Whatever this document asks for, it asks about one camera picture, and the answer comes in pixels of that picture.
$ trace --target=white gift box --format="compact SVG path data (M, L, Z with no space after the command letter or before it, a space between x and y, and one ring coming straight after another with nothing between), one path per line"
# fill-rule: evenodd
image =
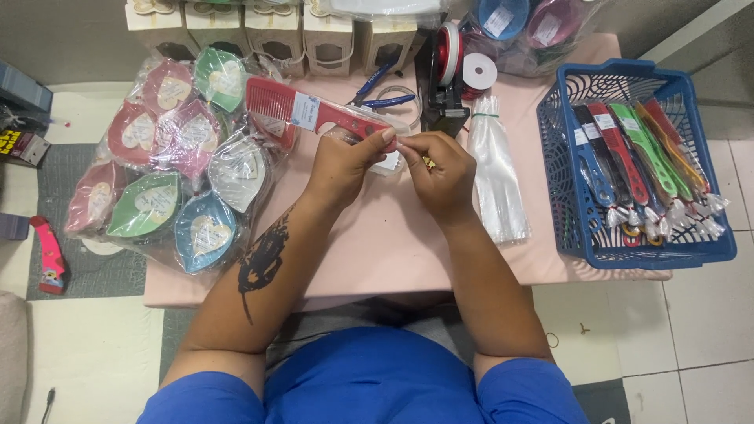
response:
M186 28L200 48L217 50L245 57L251 53L242 19L243 8L236 5L186 3Z
M244 25L249 45L257 54L261 52L278 60L287 60L287 66L281 70L286 77L304 76L299 5L272 5L266 2L248 5Z
M354 21L319 9L317 0L304 3L304 43L312 75L348 76L354 43Z
M183 3L165 0L128 0L128 30L148 49L174 60L194 60L199 45L186 29Z
M402 69L416 30L416 21L411 18L403 22L357 22L357 45L361 47L364 73L371 75L394 58L397 63L391 71Z

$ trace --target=hand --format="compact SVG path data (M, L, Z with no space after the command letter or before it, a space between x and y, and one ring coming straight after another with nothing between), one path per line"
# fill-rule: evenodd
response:
M454 139L440 131L399 137L398 151L409 165L416 194L441 229L477 218L471 204L477 162ZM423 155L436 167L428 170Z
M388 128L351 145L323 135L305 192L340 213L356 200L366 170L385 160L382 151L394 137L395 129Z

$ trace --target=blue shirt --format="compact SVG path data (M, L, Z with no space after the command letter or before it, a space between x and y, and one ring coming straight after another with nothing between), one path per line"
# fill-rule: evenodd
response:
M309 343L265 384L202 372L165 386L137 424L588 423L560 369L513 359L474 388L469 367L418 334L357 327Z

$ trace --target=person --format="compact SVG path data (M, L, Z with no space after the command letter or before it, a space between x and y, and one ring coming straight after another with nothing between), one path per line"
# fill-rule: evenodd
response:
M397 148L447 240L473 370L416 333L356 327L301 347L265 381L267 348L394 136L320 139L301 197L208 293L139 424L587 422L533 303L474 211L476 162L440 132L399 137Z

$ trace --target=table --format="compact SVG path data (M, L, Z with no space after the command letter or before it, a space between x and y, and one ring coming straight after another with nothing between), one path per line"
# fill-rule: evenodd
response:
M569 62L602 63L612 57L620 57L617 37L593 34ZM356 73L350 78L308 76L293 85L328 100L346 103L365 80L364 75ZM507 128L523 204L532 226L531 239L501 253L519 282L525 285L672 278L671 271L594 269L583 260L557 253L536 116L536 107L554 80L554 76L519 78L500 74L492 87L492 93L501 100L500 121ZM404 70L402 80L394 75L386 78L375 88L375 93L393 84L415 89L412 66ZM407 114L406 119L410 121L413 116ZM462 145L466 136L464 131L458 135ZM288 158L285 174L259 218L255 237L301 194L311 172L317 140L316 134L302 132L299 147ZM301 307L323 309L383 293L450 290L449 275L445 239L416 197L408 171L404 169L387 178L370 174L359 198L336 222L328 251ZM210 284L150 261L144 303L151 307L194 307L209 289Z

